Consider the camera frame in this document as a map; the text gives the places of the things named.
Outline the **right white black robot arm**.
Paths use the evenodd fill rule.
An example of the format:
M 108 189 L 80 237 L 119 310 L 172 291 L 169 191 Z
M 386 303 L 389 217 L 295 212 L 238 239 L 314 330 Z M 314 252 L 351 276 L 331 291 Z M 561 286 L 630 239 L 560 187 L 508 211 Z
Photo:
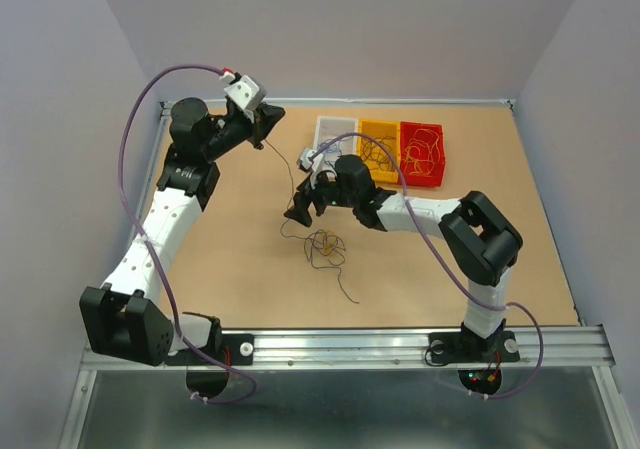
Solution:
M 311 160 L 314 154 L 310 150 L 299 160 L 307 177 L 295 189 L 284 216 L 309 227 L 310 207 L 318 216 L 328 207 L 349 208 L 369 229 L 443 239 L 468 279 L 462 287 L 468 304 L 461 350 L 472 359 L 495 350 L 506 323 L 506 286 L 523 239 L 491 200 L 479 191 L 459 199 L 409 197 L 376 185 L 357 155 L 340 156 L 332 170 L 324 170 Z

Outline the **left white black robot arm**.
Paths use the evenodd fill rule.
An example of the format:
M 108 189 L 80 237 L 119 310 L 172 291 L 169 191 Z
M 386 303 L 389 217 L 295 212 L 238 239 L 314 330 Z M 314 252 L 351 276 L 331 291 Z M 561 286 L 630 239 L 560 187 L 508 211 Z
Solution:
M 144 220 L 114 271 L 99 287 L 87 287 L 79 307 L 93 352 L 158 366 L 188 349 L 199 362 L 222 351 L 220 322 L 213 316 L 158 307 L 167 271 L 191 226 L 203 214 L 220 178 L 217 160 L 244 142 L 262 149 L 284 118 L 284 108 L 261 102 L 251 115 L 228 100 L 213 115 L 198 98 L 171 109 L 167 151 Z

